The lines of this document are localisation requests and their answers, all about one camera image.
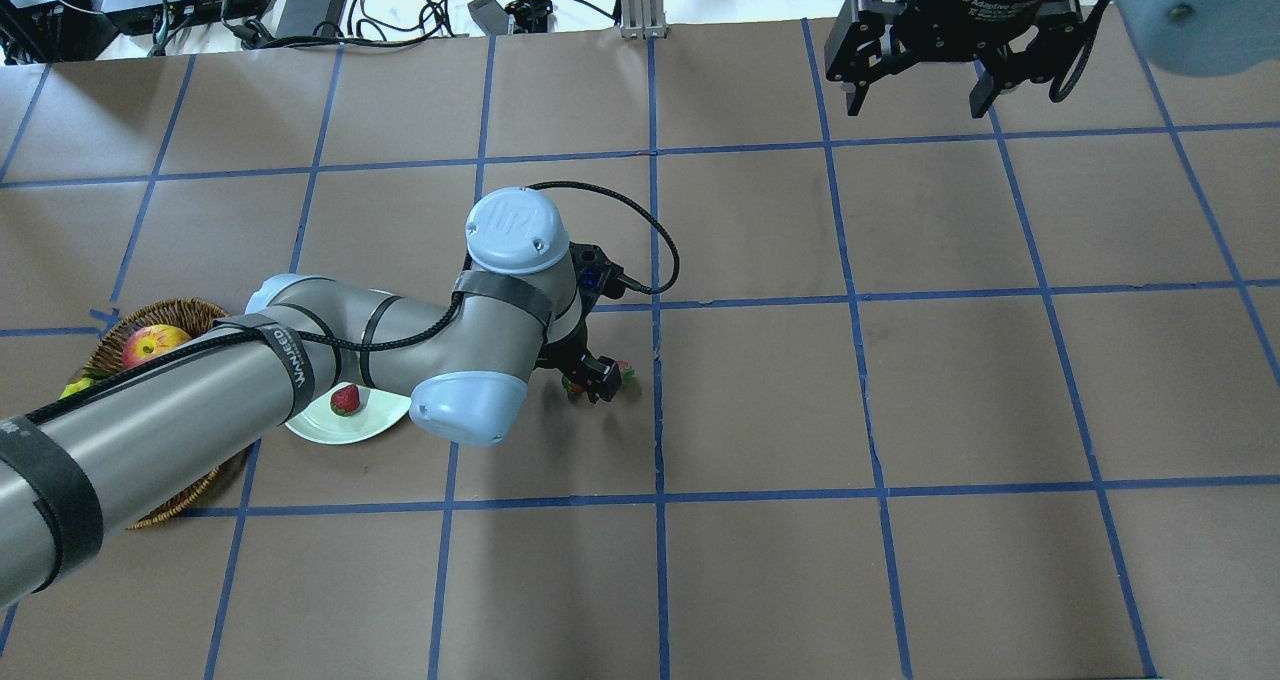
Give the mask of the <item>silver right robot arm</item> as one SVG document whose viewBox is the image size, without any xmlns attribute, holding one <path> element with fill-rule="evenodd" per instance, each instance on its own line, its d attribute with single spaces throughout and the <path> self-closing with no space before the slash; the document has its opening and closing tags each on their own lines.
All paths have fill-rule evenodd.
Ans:
<svg viewBox="0 0 1280 680">
<path fill-rule="evenodd" d="M 845 0 L 823 47 L 823 74 L 849 115 L 869 88 L 927 61 L 979 65 L 968 102 L 983 118 L 1002 93 L 1071 92 L 1111 6 L 1138 51 L 1183 77 L 1225 77 L 1277 58 L 1279 0 Z"/>
</svg>

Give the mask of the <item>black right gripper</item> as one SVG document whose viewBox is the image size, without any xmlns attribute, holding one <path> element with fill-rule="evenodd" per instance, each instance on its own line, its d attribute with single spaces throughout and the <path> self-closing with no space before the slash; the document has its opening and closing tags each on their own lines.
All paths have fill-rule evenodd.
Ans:
<svg viewBox="0 0 1280 680">
<path fill-rule="evenodd" d="M 922 61 L 979 61 L 969 93 L 982 119 L 1023 82 L 1071 91 L 1091 54 L 1080 0 L 845 0 L 824 41 L 824 78 L 860 114 L 878 79 Z"/>
</svg>

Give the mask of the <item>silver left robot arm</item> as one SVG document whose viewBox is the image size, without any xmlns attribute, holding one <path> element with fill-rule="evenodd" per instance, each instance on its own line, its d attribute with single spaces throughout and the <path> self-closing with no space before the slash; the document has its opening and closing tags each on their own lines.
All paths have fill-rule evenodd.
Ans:
<svg viewBox="0 0 1280 680">
<path fill-rule="evenodd" d="M 410 400 L 410 419 L 465 446 L 509 434 L 539 369 L 590 400 L 622 385 L 588 351 L 600 297 L 634 288 L 573 243 L 547 184 L 486 193 L 465 223 L 445 307 L 284 274 L 244 314 L 129 371 L 3 420 L 3 603 L 41 592 L 102 543 L 344 383 Z"/>
</svg>

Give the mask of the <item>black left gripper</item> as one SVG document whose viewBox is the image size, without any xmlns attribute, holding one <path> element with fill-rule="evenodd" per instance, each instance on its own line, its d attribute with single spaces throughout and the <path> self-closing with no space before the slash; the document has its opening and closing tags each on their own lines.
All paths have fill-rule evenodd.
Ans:
<svg viewBox="0 0 1280 680">
<path fill-rule="evenodd" d="M 571 400 L 611 402 L 623 389 L 616 368 L 618 360 L 594 355 L 588 347 L 588 324 L 581 320 L 567 336 L 541 347 L 535 369 L 554 370 L 561 378 L 568 376 L 585 388 L 582 396 Z"/>
</svg>

